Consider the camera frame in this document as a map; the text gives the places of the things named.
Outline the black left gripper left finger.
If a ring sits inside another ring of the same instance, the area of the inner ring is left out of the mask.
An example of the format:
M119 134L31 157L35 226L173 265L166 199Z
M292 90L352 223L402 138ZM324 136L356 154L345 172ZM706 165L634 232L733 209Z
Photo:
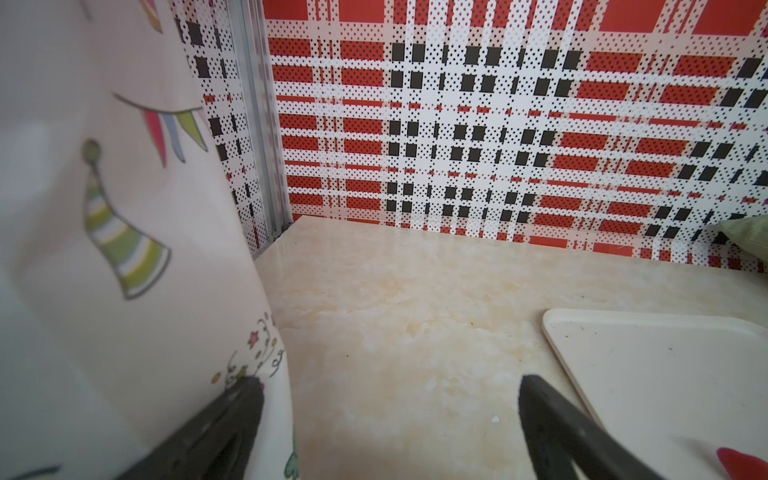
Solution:
M239 380L120 477L243 479L263 408L260 380Z

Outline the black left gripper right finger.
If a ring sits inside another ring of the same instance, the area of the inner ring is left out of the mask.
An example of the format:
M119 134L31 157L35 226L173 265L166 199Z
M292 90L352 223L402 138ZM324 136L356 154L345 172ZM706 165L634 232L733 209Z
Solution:
M522 377L518 409L539 479L660 477L538 375Z

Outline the beige plastic tray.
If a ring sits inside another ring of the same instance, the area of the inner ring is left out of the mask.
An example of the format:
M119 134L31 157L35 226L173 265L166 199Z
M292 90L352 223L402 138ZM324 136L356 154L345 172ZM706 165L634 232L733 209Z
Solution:
M721 316L551 309L544 334L596 423L666 479L767 458L767 330Z

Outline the red silicone metal tongs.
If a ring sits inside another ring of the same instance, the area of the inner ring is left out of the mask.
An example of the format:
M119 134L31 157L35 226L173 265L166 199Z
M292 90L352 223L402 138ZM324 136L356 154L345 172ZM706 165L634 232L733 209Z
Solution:
M767 480L768 463L758 457L721 447L716 456L731 480Z

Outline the white paper gift bag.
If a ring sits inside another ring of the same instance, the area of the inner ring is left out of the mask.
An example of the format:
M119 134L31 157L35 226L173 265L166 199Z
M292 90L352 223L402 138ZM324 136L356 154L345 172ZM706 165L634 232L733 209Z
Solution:
M242 379L296 479L284 342L166 1L1 5L1 475L122 479Z

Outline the green cushion pillow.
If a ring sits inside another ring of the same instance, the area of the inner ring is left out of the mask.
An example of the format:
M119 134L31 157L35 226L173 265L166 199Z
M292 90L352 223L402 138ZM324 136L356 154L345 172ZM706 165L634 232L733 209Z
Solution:
M764 263L768 259L768 218L766 215L724 220L719 228L741 250Z

